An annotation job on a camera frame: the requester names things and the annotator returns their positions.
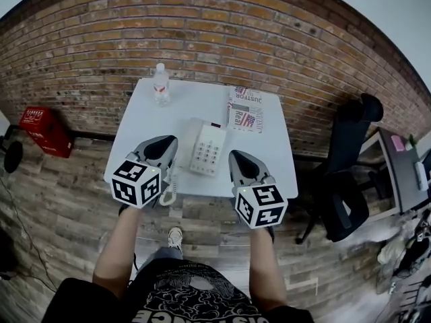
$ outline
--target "water bottle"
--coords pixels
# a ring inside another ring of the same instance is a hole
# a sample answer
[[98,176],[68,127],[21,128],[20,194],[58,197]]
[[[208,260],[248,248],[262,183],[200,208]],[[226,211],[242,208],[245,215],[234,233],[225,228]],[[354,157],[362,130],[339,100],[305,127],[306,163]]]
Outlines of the water bottle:
[[154,73],[154,98],[159,106],[165,106],[170,102],[169,74],[164,69],[163,63],[158,63]]

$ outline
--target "forearm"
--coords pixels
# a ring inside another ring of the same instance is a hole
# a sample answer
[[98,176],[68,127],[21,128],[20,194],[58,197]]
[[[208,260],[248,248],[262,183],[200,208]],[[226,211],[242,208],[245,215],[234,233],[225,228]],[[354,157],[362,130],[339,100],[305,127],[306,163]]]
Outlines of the forearm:
[[129,283],[141,209],[125,209],[115,225],[93,272],[93,283],[121,298]]
[[286,286],[266,229],[251,232],[250,295],[262,311],[286,305]]

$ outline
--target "black t-shirt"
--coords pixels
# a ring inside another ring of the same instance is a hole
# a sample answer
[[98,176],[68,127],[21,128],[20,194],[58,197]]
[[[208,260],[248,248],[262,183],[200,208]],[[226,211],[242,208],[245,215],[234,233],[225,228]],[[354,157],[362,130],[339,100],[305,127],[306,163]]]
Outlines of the black t-shirt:
[[153,260],[129,286],[122,301],[109,290],[66,279],[42,323],[312,323],[308,311],[282,306],[259,313],[250,299],[223,275],[204,264]]

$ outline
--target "sneaker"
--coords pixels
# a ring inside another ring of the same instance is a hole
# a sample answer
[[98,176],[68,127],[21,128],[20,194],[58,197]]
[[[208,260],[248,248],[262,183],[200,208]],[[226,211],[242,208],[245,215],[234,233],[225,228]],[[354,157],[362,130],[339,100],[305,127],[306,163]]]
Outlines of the sneaker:
[[169,231],[168,246],[169,248],[178,248],[183,253],[181,242],[183,241],[183,233],[179,227],[173,227]]

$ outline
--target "red crate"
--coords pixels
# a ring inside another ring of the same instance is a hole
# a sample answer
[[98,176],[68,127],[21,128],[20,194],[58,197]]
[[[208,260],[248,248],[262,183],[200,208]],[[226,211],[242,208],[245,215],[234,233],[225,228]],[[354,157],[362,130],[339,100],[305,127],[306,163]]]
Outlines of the red crate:
[[57,157],[69,157],[73,140],[50,109],[29,106],[21,118],[20,126],[43,152]]

